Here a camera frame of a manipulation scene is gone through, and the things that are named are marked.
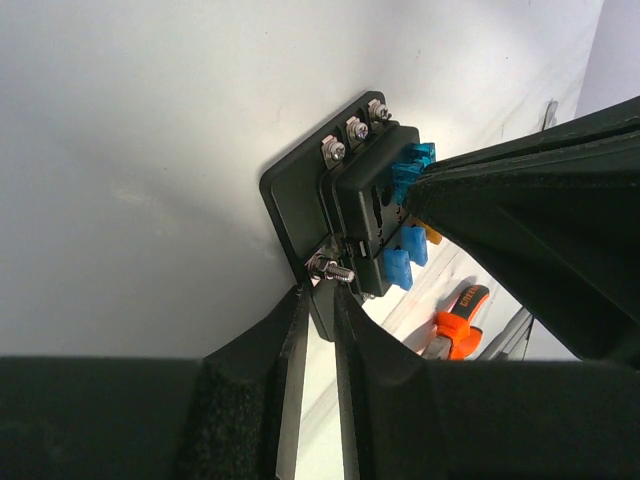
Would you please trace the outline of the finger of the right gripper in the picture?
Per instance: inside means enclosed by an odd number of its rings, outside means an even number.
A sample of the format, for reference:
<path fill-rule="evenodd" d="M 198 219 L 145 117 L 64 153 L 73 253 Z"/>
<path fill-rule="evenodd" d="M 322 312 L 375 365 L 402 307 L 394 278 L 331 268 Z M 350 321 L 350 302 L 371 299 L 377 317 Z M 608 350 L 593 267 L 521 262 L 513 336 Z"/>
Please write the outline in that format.
<path fill-rule="evenodd" d="M 614 136 L 638 132 L 639 102 L 639 97 L 635 97 L 535 134 L 437 161 L 428 166 L 424 174 L 433 175 L 446 170 L 505 158 L 582 146 Z"/>
<path fill-rule="evenodd" d="M 574 355 L 639 365 L 639 135 L 429 169 L 405 206 Z"/>

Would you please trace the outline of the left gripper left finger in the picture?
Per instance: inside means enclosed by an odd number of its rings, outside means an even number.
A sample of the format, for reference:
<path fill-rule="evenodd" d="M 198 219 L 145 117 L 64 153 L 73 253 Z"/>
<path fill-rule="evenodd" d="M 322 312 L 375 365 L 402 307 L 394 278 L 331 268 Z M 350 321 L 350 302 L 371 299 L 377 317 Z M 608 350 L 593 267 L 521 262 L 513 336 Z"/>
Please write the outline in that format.
<path fill-rule="evenodd" d="M 292 479 L 306 365 L 309 290 L 206 357 L 174 463 L 177 479 Z"/>

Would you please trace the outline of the blue blade fuse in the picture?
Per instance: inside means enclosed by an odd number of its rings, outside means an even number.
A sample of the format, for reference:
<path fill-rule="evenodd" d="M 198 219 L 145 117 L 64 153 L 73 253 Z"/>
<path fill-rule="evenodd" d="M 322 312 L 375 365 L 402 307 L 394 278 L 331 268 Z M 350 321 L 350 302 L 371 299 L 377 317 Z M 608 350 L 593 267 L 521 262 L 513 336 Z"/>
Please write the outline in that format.
<path fill-rule="evenodd" d="M 402 151 L 400 160 L 392 165 L 394 197 L 404 203 L 409 187 L 436 161 L 436 146 L 432 142 L 411 143 Z"/>
<path fill-rule="evenodd" d="M 424 267 L 428 262 L 427 235 L 423 227 L 403 226 L 401 228 L 403 249 L 411 262 Z"/>

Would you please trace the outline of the orange blade fuse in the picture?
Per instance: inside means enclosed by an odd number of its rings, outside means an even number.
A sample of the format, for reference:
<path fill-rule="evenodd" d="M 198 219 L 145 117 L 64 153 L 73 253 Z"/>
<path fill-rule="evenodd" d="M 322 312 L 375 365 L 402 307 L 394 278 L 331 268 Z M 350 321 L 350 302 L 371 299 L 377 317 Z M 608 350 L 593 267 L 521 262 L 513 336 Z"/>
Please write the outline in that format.
<path fill-rule="evenodd" d="M 413 226 L 421 227 L 425 231 L 426 239 L 428 242 L 434 245 L 439 245 L 442 242 L 443 236 L 438 231 L 436 231 L 435 229 L 427 225 L 426 223 L 416 218 L 413 218 L 411 220 L 411 223 Z"/>

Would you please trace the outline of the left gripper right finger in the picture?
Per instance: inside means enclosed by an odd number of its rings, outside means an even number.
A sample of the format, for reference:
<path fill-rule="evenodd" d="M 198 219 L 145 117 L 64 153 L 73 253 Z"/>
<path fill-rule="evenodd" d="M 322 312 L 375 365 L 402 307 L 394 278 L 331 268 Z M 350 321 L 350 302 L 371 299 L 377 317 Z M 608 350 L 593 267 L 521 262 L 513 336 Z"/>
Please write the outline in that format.
<path fill-rule="evenodd" d="M 346 287 L 334 293 L 334 334 L 347 479 L 426 479 L 435 406 L 426 362 L 376 324 Z"/>

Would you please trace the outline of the black fuse box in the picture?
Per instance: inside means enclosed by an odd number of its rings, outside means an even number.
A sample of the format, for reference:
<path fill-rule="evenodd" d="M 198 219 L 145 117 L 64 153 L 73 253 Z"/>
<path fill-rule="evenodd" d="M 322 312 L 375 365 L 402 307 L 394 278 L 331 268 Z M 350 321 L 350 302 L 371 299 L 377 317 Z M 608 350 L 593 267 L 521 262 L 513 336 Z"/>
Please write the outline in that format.
<path fill-rule="evenodd" d="M 394 120 L 385 96 L 368 91 L 261 177 L 277 236 L 296 280 L 311 288 L 310 313 L 327 341 L 338 285 L 358 303 L 396 286 L 383 251 L 403 249 L 401 228 L 413 225 L 395 200 L 392 165 L 411 143 L 423 143 L 418 129 Z"/>

